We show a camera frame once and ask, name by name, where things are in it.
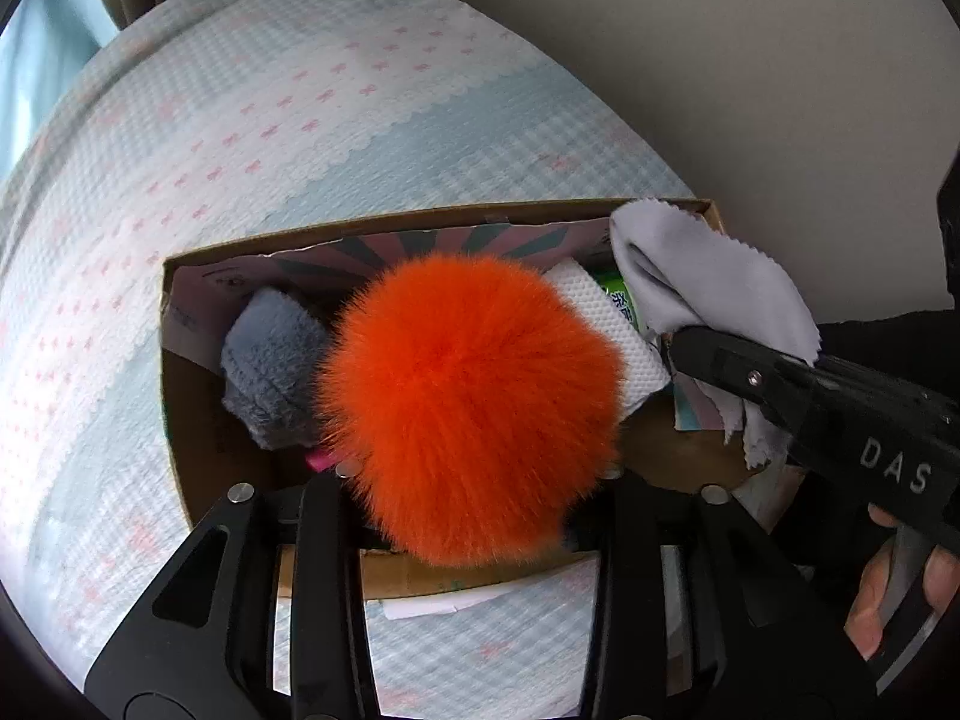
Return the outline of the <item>grey plush sock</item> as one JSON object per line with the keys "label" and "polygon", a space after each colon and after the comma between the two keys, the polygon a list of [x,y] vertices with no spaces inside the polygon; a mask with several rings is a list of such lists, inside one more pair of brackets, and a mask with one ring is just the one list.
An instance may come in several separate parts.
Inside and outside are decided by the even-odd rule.
{"label": "grey plush sock", "polygon": [[223,405],[263,450],[319,444],[316,374],[329,333],[290,294],[262,288],[231,325],[220,364]]}

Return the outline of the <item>green tissue pack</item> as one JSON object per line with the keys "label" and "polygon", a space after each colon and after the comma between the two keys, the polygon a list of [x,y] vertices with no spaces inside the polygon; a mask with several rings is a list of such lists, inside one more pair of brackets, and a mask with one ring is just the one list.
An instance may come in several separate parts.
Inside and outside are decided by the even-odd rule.
{"label": "green tissue pack", "polygon": [[620,275],[615,275],[612,271],[604,271],[604,273],[597,275],[596,281],[604,290],[604,293],[607,294],[608,299],[622,312],[625,319],[631,323],[631,327],[635,328],[641,337],[646,337],[649,330],[647,330],[646,323],[644,323],[640,312],[636,309],[636,305],[633,302],[630,291],[626,288],[623,278],[620,277]]}

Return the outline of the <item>light blue hanging sheet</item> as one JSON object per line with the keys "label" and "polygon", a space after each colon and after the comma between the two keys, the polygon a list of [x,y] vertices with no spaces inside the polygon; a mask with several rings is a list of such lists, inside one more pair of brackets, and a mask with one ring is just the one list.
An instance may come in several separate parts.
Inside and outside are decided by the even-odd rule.
{"label": "light blue hanging sheet", "polygon": [[20,0],[2,29],[2,179],[80,70],[119,34],[103,0]]}

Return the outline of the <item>cardboard box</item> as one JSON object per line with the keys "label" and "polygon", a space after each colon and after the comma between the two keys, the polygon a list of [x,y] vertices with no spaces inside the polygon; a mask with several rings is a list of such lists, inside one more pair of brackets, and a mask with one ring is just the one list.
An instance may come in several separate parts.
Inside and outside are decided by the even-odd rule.
{"label": "cardboard box", "polygon": [[[164,266],[161,379],[171,463],[185,516],[199,520],[233,484],[275,491],[306,476],[291,447],[265,449],[224,406],[221,350],[254,294],[274,288],[338,327],[371,281],[430,255],[505,259],[530,270],[565,260],[607,268],[615,202],[494,203],[278,234],[192,250]],[[667,489],[758,478],[740,434],[692,385],[670,390],[662,366],[638,406],[615,406],[630,361],[602,341],[567,355],[548,305],[483,309],[444,271],[395,291],[363,320],[370,343],[345,361],[304,366],[314,433],[370,450],[376,488],[395,507],[389,538],[364,551],[374,598],[482,587],[534,571],[530,533],[503,504],[582,493],[612,450]]]}

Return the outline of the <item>orange fluffy pompom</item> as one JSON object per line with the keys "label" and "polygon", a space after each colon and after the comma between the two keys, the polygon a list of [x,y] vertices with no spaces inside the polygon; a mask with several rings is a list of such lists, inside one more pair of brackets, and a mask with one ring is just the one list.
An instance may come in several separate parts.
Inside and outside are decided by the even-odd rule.
{"label": "orange fluffy pompom", "polygon": [[317,411],[393,548],[435,566],[527,561],[615,460],[622,360],[539,271],[431,254],[343,306]]}

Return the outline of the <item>grey microfibre cloth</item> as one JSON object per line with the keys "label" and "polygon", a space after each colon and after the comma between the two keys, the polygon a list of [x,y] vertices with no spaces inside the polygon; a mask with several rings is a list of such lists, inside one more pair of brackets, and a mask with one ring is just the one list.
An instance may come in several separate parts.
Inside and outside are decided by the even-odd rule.
{"label": "grey microfibre cloth", "polygon": [[732,333],[809,364],[820,335],[779,263],[661,200],[635,200],[610,216],[613,257],[649,330],[687,325]]}

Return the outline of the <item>light blue patterned bed cover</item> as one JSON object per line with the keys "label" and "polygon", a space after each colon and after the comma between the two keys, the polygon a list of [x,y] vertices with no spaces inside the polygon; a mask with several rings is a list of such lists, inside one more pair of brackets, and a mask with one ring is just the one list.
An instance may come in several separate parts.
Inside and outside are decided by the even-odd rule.
{"label": "light blue patterned bed cover", "polygon": [[163,265],[331,221],[681,199],[607,104],[460,0],[167,0],[80,73],[2,187],[2,580],[82,681],[187,532]]}

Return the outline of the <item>magenta zip pouch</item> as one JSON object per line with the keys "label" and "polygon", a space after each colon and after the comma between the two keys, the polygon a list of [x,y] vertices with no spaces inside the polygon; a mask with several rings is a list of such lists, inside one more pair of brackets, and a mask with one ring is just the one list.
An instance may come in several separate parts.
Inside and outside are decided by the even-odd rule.
{"label": "magenta zip pouch", "polygon": [[322,445],[306,452],[306,465],[313,472],[322,473],[332,470],[342,478],[351,478],[356,473],[355,464],[349,458],[344,457],[338,450],[322,447]]}

